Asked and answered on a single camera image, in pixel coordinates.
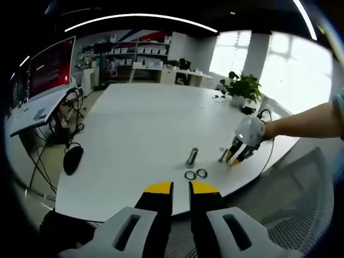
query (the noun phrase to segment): human arm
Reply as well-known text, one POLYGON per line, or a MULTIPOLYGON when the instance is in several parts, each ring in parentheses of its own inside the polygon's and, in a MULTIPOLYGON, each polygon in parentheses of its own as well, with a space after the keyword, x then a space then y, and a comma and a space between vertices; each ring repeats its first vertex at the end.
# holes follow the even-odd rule
POLYGON ((334 102, 324 103, 286 118, 266 123, 265 139, 278 135, 333 138, 344 135, 344 92, 334 102))

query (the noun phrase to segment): white pot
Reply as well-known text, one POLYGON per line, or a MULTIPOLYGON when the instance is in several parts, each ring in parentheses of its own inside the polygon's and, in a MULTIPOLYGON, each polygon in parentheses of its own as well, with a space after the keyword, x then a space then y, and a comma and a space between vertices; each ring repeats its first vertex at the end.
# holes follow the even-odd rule
POLYGON ((245 98, 242 96, 234 95, 230 100, 230 105, 235 108, 241 108, 245 103, 245 98))

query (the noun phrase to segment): metal bolt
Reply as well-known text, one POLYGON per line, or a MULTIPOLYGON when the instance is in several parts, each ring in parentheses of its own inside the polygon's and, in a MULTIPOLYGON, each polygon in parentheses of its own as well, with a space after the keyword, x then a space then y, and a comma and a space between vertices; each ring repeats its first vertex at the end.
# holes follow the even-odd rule
POLYGON ((186 166, 188 168, 193 168, 195 166, 195 159, 198 153, 198 148, 192 148, 189 158, 186 161, 186 166))
POLYGON ((222 153, 221 157, 219 158, 219 162, 222 162, 222 160, 224 159, 227 152, 228 152, 228 149, 225 149, 224 152, 222 153))

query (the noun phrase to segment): red screen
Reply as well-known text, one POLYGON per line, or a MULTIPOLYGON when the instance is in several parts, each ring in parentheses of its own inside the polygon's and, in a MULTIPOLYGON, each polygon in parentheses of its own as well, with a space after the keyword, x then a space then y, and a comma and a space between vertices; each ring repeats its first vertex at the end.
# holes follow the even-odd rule
POLYGON ((31 59, 30 97, 69 83, 74 38, 59 42, 31 59))

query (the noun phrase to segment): desk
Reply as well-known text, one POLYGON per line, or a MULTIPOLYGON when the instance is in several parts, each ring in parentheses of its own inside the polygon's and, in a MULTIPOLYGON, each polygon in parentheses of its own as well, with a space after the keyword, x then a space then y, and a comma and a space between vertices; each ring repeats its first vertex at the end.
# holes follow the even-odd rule
MULTIPOLYGON (((193 147, 198 147, 193 171, 204 168, 213 185, 226 196, 259 176, 271 151, 263 142, 248 160, 229 168, 218 159, 245 116, 212 99, 211 89, 183 85, 111 84, 86 117, 85 129, 74 138, 84 148, 72 176, 61 172, 56 211, 74 218, 106 221, 126 206, 134 206, 153 183, 174 182, 173 214, 189 211, 189 186, 184 173, 193 147)), ((277 137, 268 169, 295 143, 277 137)))
POLYGON ((13 109, 10 136, 14 136, 23 130, 46 125, 51 118, 53 111, 61 104, 70 88, 63 88, 44 97, 40 97, 24 104, 20 109, 13 109), (34 120, 34 116, 39 110, 42 118, 34 120))
POLYGON ((190 85, 195 87, 208 88, 208 85, 212 84, 212 77, 206 74, 196 73, 194 71, 187 70, 173 70, 173 69, 163 69, 154 67, 134 67, 132 68, 129 82, 132 83, 135 76, 136 70, 155 70, 159 71, 158 82, 164 84, 174 84, 176 74, 186 74, 191 76, 190 85))

